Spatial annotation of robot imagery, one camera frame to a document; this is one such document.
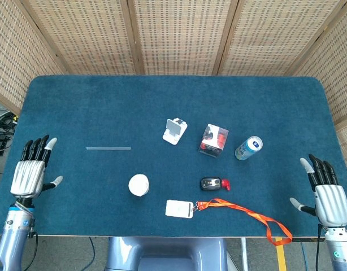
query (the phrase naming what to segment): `car key fob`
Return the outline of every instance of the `car key fob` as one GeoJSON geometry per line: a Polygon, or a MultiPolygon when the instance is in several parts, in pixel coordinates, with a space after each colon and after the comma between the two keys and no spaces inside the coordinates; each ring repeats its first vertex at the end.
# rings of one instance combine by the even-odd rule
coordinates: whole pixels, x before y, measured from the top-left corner
{"type": "Polygon", "coordinates": [[[221,179],[219,177],[205,177],[201,179],[202,190],[219,190],[221,188],[221,179]]]}

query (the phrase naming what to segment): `orange lanyard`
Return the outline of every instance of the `orange lanyard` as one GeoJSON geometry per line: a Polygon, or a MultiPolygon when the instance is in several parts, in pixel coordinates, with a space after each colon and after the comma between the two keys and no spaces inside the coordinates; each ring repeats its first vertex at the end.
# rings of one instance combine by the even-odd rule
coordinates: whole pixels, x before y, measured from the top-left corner
{"type": "Polygon", "coordinates": [[[269,242],[272,243],[275,246],[281,246],[282,244],[288,244],[288,243],[290,243],[293,240],[293,234],[282,223],[277,222],[275,219],[272,219],[270,217],[261,215],[259,213],[255,213],[255,212],[253,212],[253,211],[251,211],[249,209],[246,209],[246,208],[244,208],[244,207],[242,207],[240,205],[236,205],[236,204],[227,202],[226,200],[219,199],[219,198],[212,199],[209,202],[197,202],[196,203],[196,207],[200,211],[204,210],[204,209],[206,209],[208,207],[223,207],[223,206],[243,211],[243,212],[247,213],[249,216],[255,218],[256,220],[259,220],[261,223],[266,225],[266,228],[267,228],[267,230],[266,230],[266,237],[269,240],[269,242]],[[281,230],[285,233],[287,238],[285,238],[283,240],[280,240],[280,241],[273,241],[272,238],[271,238],[271,230],[270,230],[268,222],[275,222],[275,223],[277,223],[278,226],[281,228],[281,230]]]}

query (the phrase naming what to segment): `white phone stand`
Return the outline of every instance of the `white phone stand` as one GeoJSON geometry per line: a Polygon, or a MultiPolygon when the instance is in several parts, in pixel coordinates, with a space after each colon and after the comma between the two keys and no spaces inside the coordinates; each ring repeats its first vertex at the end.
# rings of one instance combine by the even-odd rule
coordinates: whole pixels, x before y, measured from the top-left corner
{"type": "Polygon", "coordinates": [[[185,133],[187,128],[187,123],[178,117],[170,120],[168,119],[166,122],[166,130],[162,138],[167,142],[176,145],[182,135],[185,133]]]}

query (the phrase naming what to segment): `yellow stripe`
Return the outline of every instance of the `yellow stripe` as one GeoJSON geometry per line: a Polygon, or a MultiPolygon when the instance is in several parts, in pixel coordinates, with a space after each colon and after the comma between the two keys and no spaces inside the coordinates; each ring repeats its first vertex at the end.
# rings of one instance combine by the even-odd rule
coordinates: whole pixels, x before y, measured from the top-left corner
{"type": "MultiPolygon", "coordinates": [[[[280,241],[282,240],[282,237],[276,237],[275,240],[280,241]]],[[[276,246],[276,254],[277,254],[277,264],[279,266],[279,271],[287,271],[283,245],[276,246]]]]}

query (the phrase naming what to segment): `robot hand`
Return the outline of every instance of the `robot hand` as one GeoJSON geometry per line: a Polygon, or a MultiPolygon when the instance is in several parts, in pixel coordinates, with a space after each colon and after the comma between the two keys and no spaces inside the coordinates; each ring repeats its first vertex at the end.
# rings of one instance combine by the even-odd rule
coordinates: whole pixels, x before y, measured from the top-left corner
{"type": "Polygon", "coordinates": [[[43,184],[44,171],[47,167],[51,150],[57,139],[46,142],[49,135],[25,144],[20,161],[16,165],[10,193],[16,198],[33,199],[44,190],[55,188],[63,177],[57,177],[53,182],[43,184]]]}
{"type": "Polygon", "coordinates": [[[306,159],[301,158],[300,162],[307,171],[314,192],[315,208],[300,204],[295,198],[290,198],[290,202],[299,211],[318,216],[324,227],[344,227],[347,225],[347,198],[333,167],[312,154],[309,158],[314,169],[306,159]]]}

